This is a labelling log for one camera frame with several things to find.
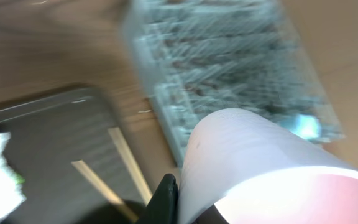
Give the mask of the pink white cup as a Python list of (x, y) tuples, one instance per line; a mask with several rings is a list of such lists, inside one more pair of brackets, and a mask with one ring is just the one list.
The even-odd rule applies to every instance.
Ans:
[(228, 223), (358, 223), (358, 170), (253, 112), (219, 110), (190, 135), (178, 222), (210, 207)]

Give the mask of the light blue cup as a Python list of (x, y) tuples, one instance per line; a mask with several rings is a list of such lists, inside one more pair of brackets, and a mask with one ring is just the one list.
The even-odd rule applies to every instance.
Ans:
[(308, 141), (321, 136), (321, 125), (312, 115), (296, 114), (280, 121), (279, 125)]

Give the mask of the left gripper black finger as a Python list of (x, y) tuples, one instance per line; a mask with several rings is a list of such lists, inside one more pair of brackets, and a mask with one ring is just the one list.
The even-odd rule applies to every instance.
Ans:
[(176, 224), (178, 184), (173, 174), (165, 174), (144, 213), (135, 224)]

